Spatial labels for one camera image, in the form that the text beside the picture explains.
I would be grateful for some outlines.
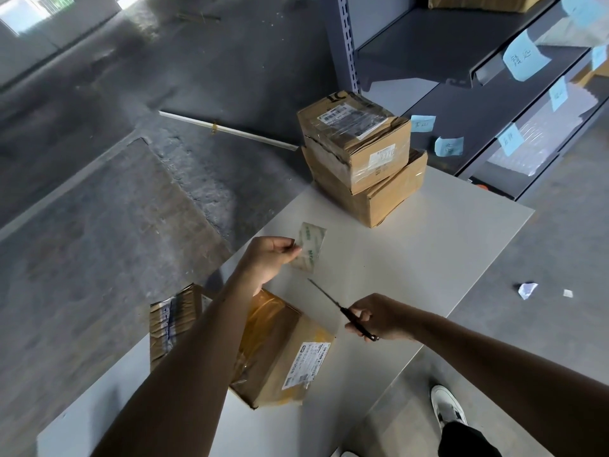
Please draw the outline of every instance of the light blue sticky note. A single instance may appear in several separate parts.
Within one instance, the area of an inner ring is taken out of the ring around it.
[[[456,137],[454,139],[435,140],[435,154],[438,157],[449,157],[451,155],[461,155],[463,153],[463,141],[465,138]]]
[[[607,60],[607,45],[592,48],[592,70],[601,67]]]
[[[499,133],[497,140],[508,157],[524,144],[524,138],[515,123],[507,127],[502,133]]]
[[[560,106],[562,106],[567,99],[569,99],[569,93],[567,92],[567,81],[565,76],[561,76],[558,81],[550,88],[550,101],[552,102],[552,110],[556,112]]]
[[[512,76],[517,81],[524,82],[547,66],[550,58],[541,54],[525,30],[507,47],[503,61]]]
[[[434,115],[413,115],[410,117],[413,133],[429,133],[434,129]]]
[[[598,0],[560,0],[565,13],[577,27],[585,29],[606,14],[606,7]]]

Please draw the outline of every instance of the white pipe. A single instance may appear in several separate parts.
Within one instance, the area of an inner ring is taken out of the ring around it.
[[[251,133],[246,133],[245,131],[233,130],[232,128],[216,125],[215,123],[203,122],[201,120],[191,119],[188,117],[183,117],[181,115],[170,114],[169,112],[159,111],[158,113],[163,117],[169,117],[170,119],[176,119],[187,123],[194,123],[195,125],[200,125],[201,127],[206,127],[213,131],[224,131],[225,133],[230,133],[231,135],[246,137],[247,139],[253,139],[254,141],[265,142],[266,144],[276,145],[277,147],[281,147],[283,149],[298,149],[297,145],[287,144],[286,142],[276,141],[274,139],[269,139],[268,137],[264,136],[253,135]]]

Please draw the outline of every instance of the shoe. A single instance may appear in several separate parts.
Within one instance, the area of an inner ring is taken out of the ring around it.
[[[449,422],[459,422],[467,425],[465,414],[459,401],[453,396],[453,393],[448,391],[448,388],[442,385],[434,386],[429,392],[431,399],[431,407],[434,408],[434,414],[440,424],[440,431]]]

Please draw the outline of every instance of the white tabletop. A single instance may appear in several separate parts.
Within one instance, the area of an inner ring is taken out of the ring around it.
[[[258,235],[294,237],[302,222],[326,228],[314,279],[343,305],[380,292],[446,316],[531,214],[529,208],[429,168],[422,189],[375,229],[361,225],[311,186]],[[246,246],[222,266],[224,279]],[[302,407],[252,411],[229,393],[212,456],[329,456],[420,348],[411,341],[365,344],[347,334],[345,317],[307,276],[286,267],[266,286],[336,334]],[[57,442],[48,438],[50,428],[55,435],[69,426],[65,418],[57,424],[61,418],[39,436],[41,457],[51,451],[66,455],[57,448],[41,452],[41,442]]]

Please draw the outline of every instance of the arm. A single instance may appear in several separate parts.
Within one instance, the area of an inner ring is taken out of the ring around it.
[[[413,339],[438,353],[556,457],[606,455],[608,386],[383,295],[350,309],[381,338]]]
[[[300,252],[287,238],[254,238],[202,317],[133,394],[92,457],[209,454],[252,296]]]

